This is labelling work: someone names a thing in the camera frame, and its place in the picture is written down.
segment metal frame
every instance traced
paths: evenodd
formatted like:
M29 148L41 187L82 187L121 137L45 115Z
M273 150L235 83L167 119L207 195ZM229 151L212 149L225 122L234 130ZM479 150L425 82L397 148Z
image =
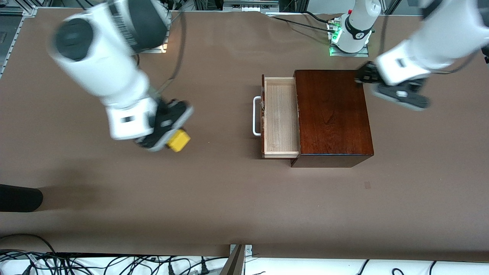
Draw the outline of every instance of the metal frame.
M387 11L387 4L385 3L385 0L380 0L380 6L382 7L382 13L385 14Z
M19 27L17 27L17 31L15 32L15 36L14 36L14 40L12 40L12 44L10 44L10 48L8 49L7 55L5 56L5 61L3 62L3 65L0 69L0 78L3 75L3 71L5 70L5 67L7 67L8 59L10 58L10 54L12 53L12 50L14 49L14 44L17 41L19 33L21 32L22 25L24 24L24 20L26 18L27 17L22 17L21 22L19 23Z
M231 255L219 275L242 275L245 258L253 256L251 245L231 245Z
M307 11L308 6L309 6L309 0L298 0L295 3L295 11L296 12Z
M37 5L31 0L15 0L22 8L22 16L34 17L37 13Z
M280 11L278 0L224 0L223 11Z
M402 0L393 0L391 5L387 8L387 10L384 12L384 14L386 15L391 15L394 13L394 11L397 9L397 7L399 6L400 2Z

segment open drawer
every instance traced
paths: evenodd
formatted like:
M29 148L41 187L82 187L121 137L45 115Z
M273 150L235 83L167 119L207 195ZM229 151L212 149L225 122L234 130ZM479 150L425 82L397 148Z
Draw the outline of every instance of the open drawer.
M292 167L353 167L374 155L363 86L354 70L262 75L262 156Z
M262 155L267 159L299 156L299 119L294 77L262 76Z

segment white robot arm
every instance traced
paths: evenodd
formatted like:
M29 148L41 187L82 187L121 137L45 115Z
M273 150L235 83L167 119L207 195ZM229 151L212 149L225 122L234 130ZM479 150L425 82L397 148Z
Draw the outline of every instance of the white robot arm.
M182 127L192 107L164 102L133 55L163 44L170 18L157 0L107 0L66 18L51 57L106 107L113 139L155 152Z
M489 0L422 0L422 27L374 62L359 70L357 82L376 83L374 94L421 111L429 99L420 95L425 80L489 43ZM463 22L461 31L453 26Z

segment table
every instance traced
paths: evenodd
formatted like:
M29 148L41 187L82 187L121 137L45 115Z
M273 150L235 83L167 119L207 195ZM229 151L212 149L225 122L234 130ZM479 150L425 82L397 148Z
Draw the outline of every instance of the table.
M366 59L329 57L326 34L257 12L184 13L168 52L141 54L141 68L156 87L166 81L185 19L183 63L164 96L194 105L192 140L180 153L152 154L112 140L102 104L46 53L56 26L79 11L39 9L26 19L0 81L1 182L46 194L44 211L1 213L2 234L36 233L78 252L225 255L227 244L249 243L261 256L487 259L482 54L459 73L430 78L424 93L433 106L424 112L367 92L370 159L351 169L295 169L261 159L251 132L261 75L356 69ZM385 47L419 20L390 16ZM45 249L27 239L2 245Z

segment black cable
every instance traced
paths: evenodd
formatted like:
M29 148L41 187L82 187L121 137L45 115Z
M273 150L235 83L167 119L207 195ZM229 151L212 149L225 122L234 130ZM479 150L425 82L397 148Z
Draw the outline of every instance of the black cable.
M136 261L134 261L134 262L133 262L133 264L134 264L134 265L131 267L131 269L129 270L129 272L127 273L127 275L132 275L132 274L133 274L133 272L134 272L134 269L136 269L136 267L137 267L138 265L142 265L142 266L144 266L144 267L149 268L149 269L151 270L151 273L153 273L153 269L152 269L151 267L149 267L149 266L147 266L147 265L143 264L143 262L144 262L144 261L145 261L145 259L140 259L140 261L139 261L139 262L137 262L137 260L136 260Z
M61 260L61 266L64 268L65 275L68 275L68 267L69 267L69 265L68 266L65 265L65 260L64 259Z
M175 272L173 271L171 259L168 261L168 275L175 275Z
M180 68L182 66L182 61L183 61L183 53L185 51L185 42L187 40L187 20L185 18L185 15L183 14L183 11L180 11L180 13L177 15L180 16L181 25L182 25L182 33L181 33L181 41L180 41L180 49L178 50L178 57L177 57L177 64L175 65L175 69L173 70L172 76L168 78L163 85L158 89L157 93L158 96L161 95L161 93L173 82L173 80L178 76L178 73L180 72Z
M80 7L81 7L83 10L86 10L86 8L85 8L85 7L83 7L83 5L80 3L80 0L75 0L75 1L78 3L78 5L80 5Z
M53 254L56 254L56 252L54 251L54 248L51 246L51 244L48 241L46 241L44 238L42 238L38 235L34 235L34 234L28 234L28 233L10 234L10 235L0 237L0 240L2 240L4 238L9 238L9 237L15 237L15 236L26 236L26 237L34 237L34 238L40 239L42 242L44 242L44 244L47 245L47 247L49 247L49 250L51 250L51 252L53 252Z
M174 256L170 256L168 259L166 259L166 260L164 260L164 261L162 261L162 262L159 262L158 267L157 267L157 268L155 268L155 270L154 270L154 271L153 271L153 272L152 272L150 275L153 275L153 273L154 273L154 274L158 274L159 268L160 268L160 267L161 267L161 266L162 266L164 263L171 261L173 257L174 257Z
M37 270L49 270L52 275L54 275L53 271L59 271L59 272L60 271L69 271L70 269L78 270L80 272L85 273L86 275L93 275L89 269L90 268L98 268L98 267L85 267L85 266L81 265L80 263L76 262L75 260L65 259L62 257L58 257L58 256L47 254L47 253L41 253L41 252L23 252L23 251L14 251L14 250L7 250L7 251L6 250L0 250L0 252L15 252L16 253L14 255L4 256L2 259L0 259L0 262L6 261L8 259L15 259L15 258L19 257L20 255L26 256L27 258L31 259L31 257L29 257L29 256L35 255L44 261L44 265L46 266L46 268L37 267L37 266L35 266L35 264L32 264L34 269L36 271ZM53 262L55 263L54 267L51 267L51 265L46 261L46 257L53 259ZM68 261L68 263L71 263L71 264L74 263L74 264L78 265L79 267L73 267L71 264L69 264L68 267L67 266L58 267L55 259L66 260L66 261Z
M431 263L431 265L429 266L429 274L428 275L431 275L431 271L433 271L433 267L435 266L435 264L436 264L436 261L433 261Z
M202 263L202 270L200 272L200 275L207 275L210 273L210 271L207 269L207 265L204 262L204 256L200 258L200 262Z
M196 266L198 266L198 265L200 265L202 263L205 263L205 262L208 262L208 261L213 261L213 260L219 260L219 259L227 259L227 258L229 258L229 257L216 257L216 258L205 259L205 260L201 261L200 263L197 263L195 265L190 266L189 268L187 268L186 270L184 270L179 275L183 275L187 271L190 272L192 270L192 268L194 268L194 267L196 267Z
M370 259L367 259L367 260L365 260L365 262L363 262L362 268L360 269L360 271L356 275L362 275L363 270L365 269L365 266L367 265L368 261L370 261Z
M89 2L89 0L85 0L85 2L87 2L87 4L90 5L90 7L93 7L93 4Z
M402 270L400 270L399 268L394 268L394 269L391 271L391 274L392 274L392 275L396 275L396 271L399 271L401 275L404 275L404 272L402 272Z
M126 257L125 259L123 259L122 261L117 262L117 263L121 263L121 262L123 262L123 261L125 261L125 260L127 260L127 259L129 259L129 258L130 258L130 257ZM104 275L106 275L106 274L107 274L107 270L109 269L109 267L111 266L111 264L112 264L112 263L113 263L115 260L117 260L117 258L112 259L112 261L110 261L110 262L107 264L107 266L105 267L105 270L104 270Z
M124 271L126 271L128 268L130 268L130 269L129 269L129 272L128 272L128 275L130 275L130 274L131 274L131 272L132 272L132 271L133 271L133 270L134 270L134 269L135 269L135 268L136 268L138 265L145 266L145 267L149 268L149 269L151 270L151 272L153 272L153 269L152 269L151 267L149 267L149 266L147 266L147 265L142 264L142 261L141 261L141 262L137 262L138 260L139 260L139 258L138 258L137 260L135 260L135 261L132 261L132 262L131 262L131 263L130 263L130 264L129 264L129 265L126 267L126 268L124 268L124 269L123 269L123 270L122 270L122 271L119 273L119 275L122 275L122 274L124 273Z
M292 3L297 2L297 1L299 1L299 0L290 0L289 4L287 6L285 6L285 8L281 12L284 12L286 9L288 9L290 7L290 5L292 5Z
M468 64L470 64L472 62L472 60L474 60L474 57L476 55L477 55L477 51L473 52L469 57L467 57L465 62L463 64L461 64L460 66L458 66L456 69L448 70L448 71L446 71L446 70L436 71L436 72L434 72L434 74L451 74L451 73L459 72L460 70L465 68Z
M27 258L29 259L30 264L29 264L29 266L28 266L28 267L25 269L25 271L22 273L22 275L25 275L25 274L26 274L26 275L29 275L29 274L30 274L30 270L32 269L32 267L35 267L35 266L36 266L36 263L35 263L35 262L32 260L32 258L30 258L30 257L27 257Z
M309 11L304 11L304 12L301 12L301 13L305 13L305 14L309 14L310 16L312 16L314 19L318 20L319 22L322 22L322 23L326 23L328 24L328 20L324 20L324 19L321 19L319 17L317 17L314 13L312 12L309 12Z
M275 18L277 20L282 20L282 21L289 22L289 23L292 23L292 24L297 24L297 25L301 25L301 26L304 26L304 27L308 27L308 28L313 28L313 29L318 29L318 30L323 30L323 31L326 31L326 32L334 33L334 31L331 30L331 29L323 29L323 28L319 28L319 27L315 27L315 26L310 26L310 25L306 25L306 24L302 24L302 23L299 23L299 22L290 21L290 20L279 18L279 17L275 17L275 16L271 16L271 17L272 18Z

